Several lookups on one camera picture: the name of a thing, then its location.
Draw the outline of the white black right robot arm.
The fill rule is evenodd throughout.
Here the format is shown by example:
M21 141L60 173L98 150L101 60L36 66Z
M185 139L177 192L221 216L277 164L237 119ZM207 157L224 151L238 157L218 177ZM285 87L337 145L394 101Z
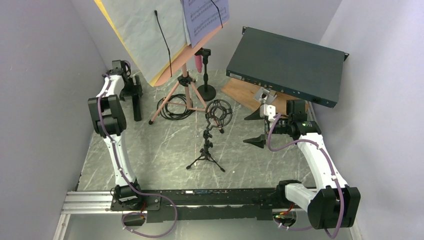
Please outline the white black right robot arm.
M303 209L313 229L335 235L341 228L354 225L361 194L351 187L337 170L324 142L322 131L316 121L309 120L303 100L288 100L286 113L276 112L276 107L261 104L245 117L246 121L263 120L264 133L259 137L244 140L245 143L265 148L272 152L296 145L303 153L316 191L305 187L299 180L281 180L271 198L282 208L294 204Z

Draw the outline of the black silver handheld microphone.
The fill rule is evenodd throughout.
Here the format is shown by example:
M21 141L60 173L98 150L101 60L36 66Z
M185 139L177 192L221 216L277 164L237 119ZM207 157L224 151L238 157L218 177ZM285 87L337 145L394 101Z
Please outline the black silver handheld microphone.
M139 122L142 120L141 97L139 95L133 95L131 100L132 100L134 121Z

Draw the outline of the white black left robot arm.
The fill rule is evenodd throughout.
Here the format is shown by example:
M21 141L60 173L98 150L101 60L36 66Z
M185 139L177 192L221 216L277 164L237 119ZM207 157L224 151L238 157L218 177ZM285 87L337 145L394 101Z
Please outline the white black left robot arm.
M103 74L104 84L99 94L88 99L87 104L94 131L105 142L114 170L115 186L112 200L127 209L137 210L144 203L139 193L140 185L130 165L125 144L127 120L121 101L132 101L134 121L142 120L141 97L143 89L139 76L132 76L127 60L114 60L112 68Z

